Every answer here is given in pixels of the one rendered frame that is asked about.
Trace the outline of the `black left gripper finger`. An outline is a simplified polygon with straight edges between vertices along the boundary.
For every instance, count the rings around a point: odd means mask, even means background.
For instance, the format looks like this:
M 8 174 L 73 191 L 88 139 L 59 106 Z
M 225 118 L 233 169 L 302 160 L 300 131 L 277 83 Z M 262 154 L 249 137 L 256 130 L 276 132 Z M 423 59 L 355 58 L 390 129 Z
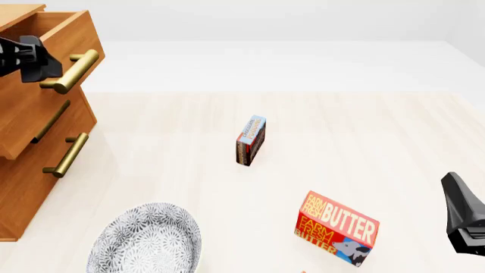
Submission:
M 35 47 L 35 61 L 20 69 L 23 83 L 35 83 L 50 77 L 62 77 L 62 64 L 51 56 L 36 36 L 20 36 L 20 42 Z

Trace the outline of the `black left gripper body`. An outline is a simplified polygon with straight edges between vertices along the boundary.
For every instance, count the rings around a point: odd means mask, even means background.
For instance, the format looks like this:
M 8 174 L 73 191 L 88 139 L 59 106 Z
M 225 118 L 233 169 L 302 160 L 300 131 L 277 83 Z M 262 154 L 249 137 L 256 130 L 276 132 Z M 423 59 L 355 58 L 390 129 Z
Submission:
M 15 42 L 0 37 L 0 77 L 36 61 L 34 45 Z

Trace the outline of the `chocolate pudding box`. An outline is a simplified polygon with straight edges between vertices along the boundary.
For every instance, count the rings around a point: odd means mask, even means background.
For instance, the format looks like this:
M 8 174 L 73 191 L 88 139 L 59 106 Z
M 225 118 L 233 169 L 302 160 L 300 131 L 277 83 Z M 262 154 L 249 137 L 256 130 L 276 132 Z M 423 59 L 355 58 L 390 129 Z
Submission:
M 236 140 L 236 163 L 250 166 L 265 139 L 266 118 L 253 115 Z

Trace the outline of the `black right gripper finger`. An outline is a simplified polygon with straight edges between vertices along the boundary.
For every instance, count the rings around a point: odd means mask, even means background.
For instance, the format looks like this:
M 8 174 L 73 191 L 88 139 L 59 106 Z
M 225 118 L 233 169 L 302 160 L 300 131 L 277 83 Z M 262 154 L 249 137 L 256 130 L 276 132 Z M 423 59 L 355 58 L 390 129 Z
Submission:
M 455 172 L 441 179 L 447 208 L 446 233 L 456 229 L 479 228 L 485 233 L 485 204 Z

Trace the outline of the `red butter box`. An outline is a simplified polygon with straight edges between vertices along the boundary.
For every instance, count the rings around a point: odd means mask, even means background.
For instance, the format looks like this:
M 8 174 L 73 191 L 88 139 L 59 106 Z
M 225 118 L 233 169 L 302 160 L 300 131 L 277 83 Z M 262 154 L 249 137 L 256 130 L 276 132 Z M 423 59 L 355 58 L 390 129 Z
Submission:
M 379 226 L 378 220 L 311 190 L 294 234 L 358 268 L 374 248 Z

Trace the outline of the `grey patterned bowl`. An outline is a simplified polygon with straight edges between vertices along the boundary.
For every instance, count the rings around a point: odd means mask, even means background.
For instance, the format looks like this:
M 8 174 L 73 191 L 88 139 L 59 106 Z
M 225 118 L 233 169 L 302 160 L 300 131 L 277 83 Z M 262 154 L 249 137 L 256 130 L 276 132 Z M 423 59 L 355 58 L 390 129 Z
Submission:
M 95 240 L 86 273 L 196 273 L 202 236 L 191 214 L 151 202 L 119 215 Z

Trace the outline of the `open wooden drawer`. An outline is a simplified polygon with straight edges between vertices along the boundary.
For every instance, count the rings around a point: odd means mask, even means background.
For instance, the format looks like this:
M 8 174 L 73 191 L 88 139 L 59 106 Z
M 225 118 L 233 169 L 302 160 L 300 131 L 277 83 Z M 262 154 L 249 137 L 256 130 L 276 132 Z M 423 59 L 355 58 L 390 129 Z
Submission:
M 42 88 L 42 81 L 58 81 L 59 77 L 36 77 L 37 82 L 23 82 L 21 70 L 0 77 L 0 124 L 39 124 L 49 120 L 67 100 L 72 105 L 85 99 L 80 84 L 105 57 L 98 34 L 88 11 L 77 13 L 40 11 L 0 32 L 0 38 L 19 42 L 22 36 L 35 36 L 46 51 L 62 66 L 63 74 L 79 64 L 71 56 L 97 52 L 98 59 L 68 93 L 60 94 L 53 88 Z

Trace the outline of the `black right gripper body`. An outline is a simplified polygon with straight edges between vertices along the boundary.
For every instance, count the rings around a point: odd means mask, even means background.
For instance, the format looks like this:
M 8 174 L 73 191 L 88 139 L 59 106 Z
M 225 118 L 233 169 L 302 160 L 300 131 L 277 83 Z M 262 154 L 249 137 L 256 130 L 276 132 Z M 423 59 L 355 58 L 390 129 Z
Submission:
M 468 227 L 447 227 L 447 236 L 454 250 L 462 254 L 485 255 L 485 237 L 474 238 L 469 228 L 477 228 L 485 233 L 485 220 L 474 222 Z

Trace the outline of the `wooden cabinet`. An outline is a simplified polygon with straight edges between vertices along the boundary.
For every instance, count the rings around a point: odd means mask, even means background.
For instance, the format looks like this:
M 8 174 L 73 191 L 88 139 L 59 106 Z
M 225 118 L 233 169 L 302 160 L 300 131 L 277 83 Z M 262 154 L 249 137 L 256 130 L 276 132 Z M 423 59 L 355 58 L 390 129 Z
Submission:
M 18 22 L 34 15 L 37 12 L 73 12 L 79 11 L 46 11 L 43 4 L 0 4 L 0 32 L 12 27 Z

